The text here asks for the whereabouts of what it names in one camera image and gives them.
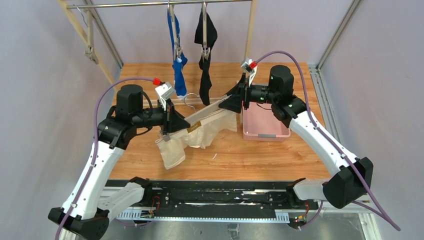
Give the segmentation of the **cream cotton underwear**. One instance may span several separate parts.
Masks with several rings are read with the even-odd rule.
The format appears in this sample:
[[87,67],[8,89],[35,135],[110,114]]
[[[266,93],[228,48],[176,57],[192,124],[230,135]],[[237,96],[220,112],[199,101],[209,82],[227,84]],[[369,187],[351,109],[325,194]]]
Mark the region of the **cream cotton underwear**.
[[237,131],[237,113],[220,109],[196,121],[189,128],[161,136],[155,143],[164,168],[169,170],[182,163],[186,158],[186,147],[209,147],[222,130]]

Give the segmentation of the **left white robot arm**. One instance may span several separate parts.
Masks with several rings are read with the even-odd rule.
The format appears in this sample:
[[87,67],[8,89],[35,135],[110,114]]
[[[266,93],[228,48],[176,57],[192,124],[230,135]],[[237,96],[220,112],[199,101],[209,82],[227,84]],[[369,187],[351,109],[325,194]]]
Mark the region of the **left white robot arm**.
[[99,240],[110,222],[133,204],[150,205],[154,202],[153,184],[141,177],[101,200],[101,194],[118,160],[130,141],[138,135],[160,127],[164,135],[189,127],[189,123],[176,111],[171,96],[175,89],[168,82],[155,85],[157,106],[143,106],[148,100],[140,85],[127,84],[116,94],[106,118],[94,123],[94,141],[87,163],[68,199],[60,207],[52,208],[49,220],[86,240]]

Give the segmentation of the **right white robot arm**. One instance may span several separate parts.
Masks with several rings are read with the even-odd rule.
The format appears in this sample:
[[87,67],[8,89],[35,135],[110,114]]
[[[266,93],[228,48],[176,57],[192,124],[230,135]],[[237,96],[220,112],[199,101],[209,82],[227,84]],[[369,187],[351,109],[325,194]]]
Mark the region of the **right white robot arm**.
[[371,186],[373,163],[367,157],[358,158],[346,150],[319,123],[307,104],[294,94],[294,76],[290,69],[285,65],[273,66],[267,85],[252,83],[257,70],[255,63],[242,69],[239,82],[227,92],[227,98],[219,107],[241,113],[251,103],[270,104],[273,116],[308,144],[331,175],[319,180],[300,178],[289,184],[286,191],[290,204],[321,200],[342,209],[365,195]]

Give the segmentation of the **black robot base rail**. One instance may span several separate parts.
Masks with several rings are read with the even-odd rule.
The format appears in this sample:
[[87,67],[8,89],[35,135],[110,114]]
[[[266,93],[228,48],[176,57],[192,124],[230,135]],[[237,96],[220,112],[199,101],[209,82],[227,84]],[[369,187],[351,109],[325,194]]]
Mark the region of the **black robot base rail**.
[[305,224],[319,200],[299,200],[289,181],[151,180],[142,196],[122,206],[111,196],[129,188],[108,180],[97,208],[102,217],[136,224],[153,221]]

